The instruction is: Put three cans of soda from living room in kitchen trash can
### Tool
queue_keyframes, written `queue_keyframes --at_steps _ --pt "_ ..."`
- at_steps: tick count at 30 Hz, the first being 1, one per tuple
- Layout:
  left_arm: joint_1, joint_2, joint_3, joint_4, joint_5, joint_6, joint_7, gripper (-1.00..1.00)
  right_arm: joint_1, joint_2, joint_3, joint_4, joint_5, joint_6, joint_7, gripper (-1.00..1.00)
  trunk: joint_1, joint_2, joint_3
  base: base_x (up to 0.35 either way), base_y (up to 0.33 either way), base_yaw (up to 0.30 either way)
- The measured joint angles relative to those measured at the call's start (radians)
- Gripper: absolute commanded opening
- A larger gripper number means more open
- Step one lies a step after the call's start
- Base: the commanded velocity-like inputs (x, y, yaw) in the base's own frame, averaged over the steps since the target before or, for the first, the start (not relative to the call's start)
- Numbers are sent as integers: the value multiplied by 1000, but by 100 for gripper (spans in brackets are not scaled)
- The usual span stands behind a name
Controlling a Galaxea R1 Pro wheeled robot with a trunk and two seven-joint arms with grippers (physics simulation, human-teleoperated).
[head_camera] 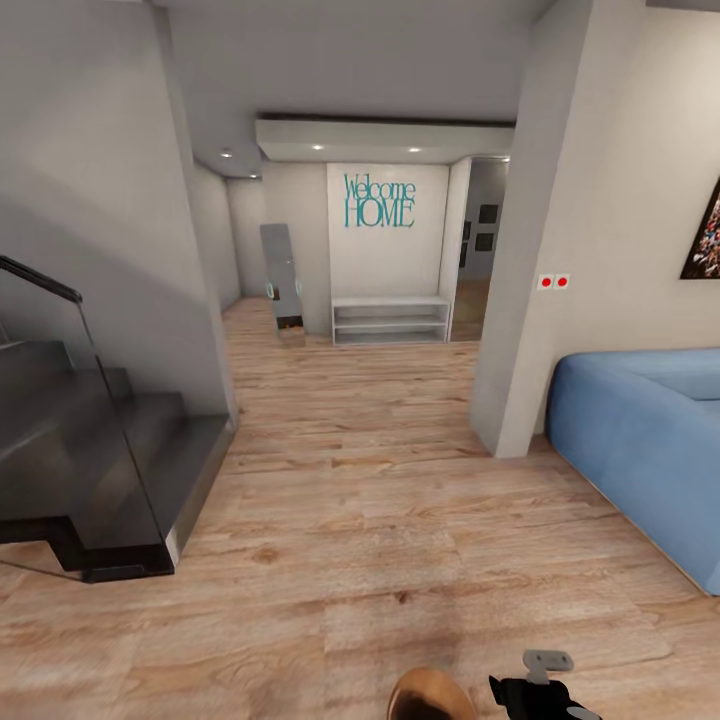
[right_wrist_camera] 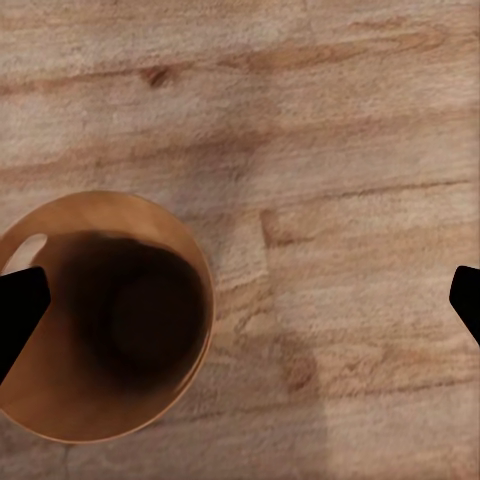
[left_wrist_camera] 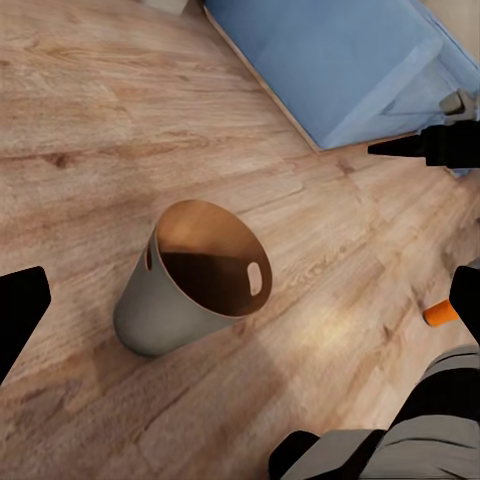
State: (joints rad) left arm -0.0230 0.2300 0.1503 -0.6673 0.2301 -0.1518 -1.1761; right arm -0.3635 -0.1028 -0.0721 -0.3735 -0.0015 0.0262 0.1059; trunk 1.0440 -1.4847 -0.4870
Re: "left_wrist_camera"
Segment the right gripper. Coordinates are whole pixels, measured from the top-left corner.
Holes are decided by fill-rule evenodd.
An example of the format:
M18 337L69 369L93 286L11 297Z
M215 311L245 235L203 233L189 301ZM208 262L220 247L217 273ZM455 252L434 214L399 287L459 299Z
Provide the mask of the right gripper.
M480 121L431 125L420 135L371 145L371 155L426 157L426 166L480 170Z

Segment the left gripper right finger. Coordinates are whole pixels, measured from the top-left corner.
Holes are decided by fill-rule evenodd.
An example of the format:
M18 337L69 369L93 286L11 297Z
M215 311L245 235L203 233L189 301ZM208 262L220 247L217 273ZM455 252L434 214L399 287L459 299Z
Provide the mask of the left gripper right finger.
M452 277L449 301L480 344L480 269L460 266Z

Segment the can of soda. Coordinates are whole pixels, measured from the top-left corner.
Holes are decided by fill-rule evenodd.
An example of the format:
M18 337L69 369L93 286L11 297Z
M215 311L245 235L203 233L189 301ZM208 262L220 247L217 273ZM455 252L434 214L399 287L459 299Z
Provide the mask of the can of soda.
M424 313L424 320L432 327L438 327L450 320L459 317L449 299L428 308Z

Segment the trash can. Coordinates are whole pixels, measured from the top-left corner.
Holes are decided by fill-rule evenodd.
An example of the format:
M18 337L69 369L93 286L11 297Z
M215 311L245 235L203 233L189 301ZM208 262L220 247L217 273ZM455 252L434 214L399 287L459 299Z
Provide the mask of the trash can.
M262 289L251 295L254 262ZM216 203L185 199L161 213L113 324L129 351L160 357L257 314L272 290L267 251L245 221Z

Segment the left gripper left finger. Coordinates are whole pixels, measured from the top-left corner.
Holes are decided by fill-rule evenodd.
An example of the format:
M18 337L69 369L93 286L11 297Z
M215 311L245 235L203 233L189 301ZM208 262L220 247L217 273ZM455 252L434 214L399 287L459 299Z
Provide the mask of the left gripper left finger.
M0 383L50 304L48 279L42 267L0 277Z

